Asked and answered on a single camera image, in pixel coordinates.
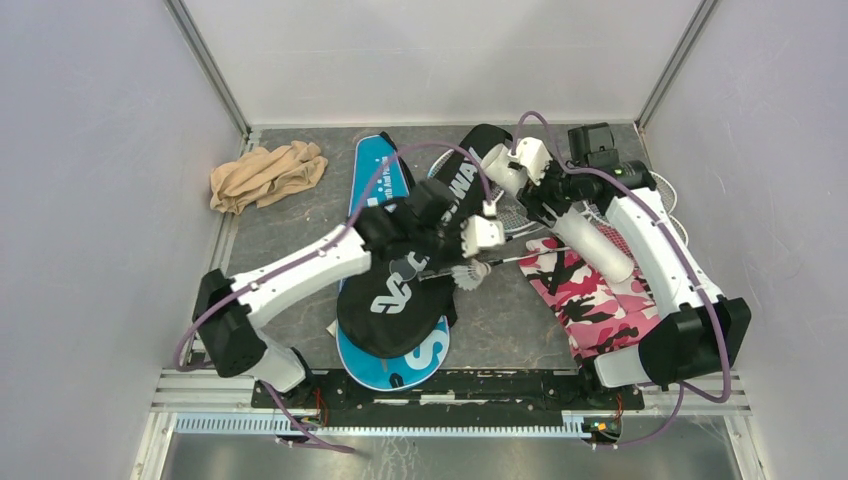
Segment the white shuttlecock tube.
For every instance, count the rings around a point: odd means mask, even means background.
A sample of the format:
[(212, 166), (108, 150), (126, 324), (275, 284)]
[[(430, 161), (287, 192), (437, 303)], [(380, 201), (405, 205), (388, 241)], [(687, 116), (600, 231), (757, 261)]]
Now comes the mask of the white shuttlecock tube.
[[(481, 164), (486, 176), (519, 202), (519, 190), (528, 179), (523, 172), (508, 167), (508, 151), (505, 146), (496, 146), (483, 157)], [(633, 273), (634, 262), (572, 207), (556, 222), (539, 223), (545, 225), (606, 280), (620, 283)]]

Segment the white feather shuttlecock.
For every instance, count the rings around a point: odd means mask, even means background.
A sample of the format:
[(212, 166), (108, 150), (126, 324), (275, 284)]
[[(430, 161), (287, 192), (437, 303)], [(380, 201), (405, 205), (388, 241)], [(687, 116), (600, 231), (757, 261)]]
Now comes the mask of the white feather shuttlecock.
[(477, 289), (483, 280), (491, 273), (492, 267), (488, 262), (470, 259), (468, 262), (453, 266), (451, 277), (456, 286), (465, 291)]

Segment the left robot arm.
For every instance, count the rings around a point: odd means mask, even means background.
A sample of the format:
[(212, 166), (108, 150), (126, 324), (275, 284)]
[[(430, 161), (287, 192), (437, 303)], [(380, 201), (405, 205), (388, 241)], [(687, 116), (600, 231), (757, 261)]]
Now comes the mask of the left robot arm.
[(292, 305), (331, 285), (341, 287), (336, 321), (358, 349), (402, 357), (421, 345), (446, 316), (452, 293), (419, 274), (438, 260), (461, 258), (460, 234), (443, 217), (456, 197), (436, 179), (406, 196), (362, 201), (346, 222), (301, 250), (264, 267), (201, 279), (192, 329), (221, 378), (251, 376), (270, 384), (290, 407), (314, 394), (308, 366), (295, 348), (261, 333)]

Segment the black Crossway racket bag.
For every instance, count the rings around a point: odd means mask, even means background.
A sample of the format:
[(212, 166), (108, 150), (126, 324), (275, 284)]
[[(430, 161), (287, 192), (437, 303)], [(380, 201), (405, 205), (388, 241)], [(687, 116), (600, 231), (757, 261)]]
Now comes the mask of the black Crossway racket bag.
[[(478, 170), (464, 197), (451, 192), (453, 203), (440, 220), (481, 212), (485, 193)], [(403, 356), (419, 346), (439, 320), (454, 314), (454, 281), (448, 276), (421, 281), (418, 274), (461, 260), (431, 265), (430, 256), (410, 251), (393, 259), (375, 259), (369, 271), (344, 281), (337, 321), (351, 343), (378, 358)]]

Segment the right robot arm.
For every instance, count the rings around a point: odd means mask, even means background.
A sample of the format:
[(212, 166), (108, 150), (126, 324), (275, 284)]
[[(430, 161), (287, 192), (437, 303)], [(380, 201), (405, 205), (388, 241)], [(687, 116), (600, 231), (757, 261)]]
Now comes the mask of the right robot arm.
[[(513, 196), (608, 281), (621, 284), (640, 269), (661, 317), (637, 345), (592, 360), (594, 371), (577, 382), (580, 400), (602, 408), (618, 387), (651, 382), (727, 401), (730, 369), (751, 320), (747, 303), (726, 298), (699, 268), (669, 226), (649, 169), (620, 159), (608, 124), (572, 129), (569, 140), (566, 162), (559, 149), (516, 135), (508, 167), (526, 174)], [(723, 376), (719, 396), (689, 382), (715, 372)]]

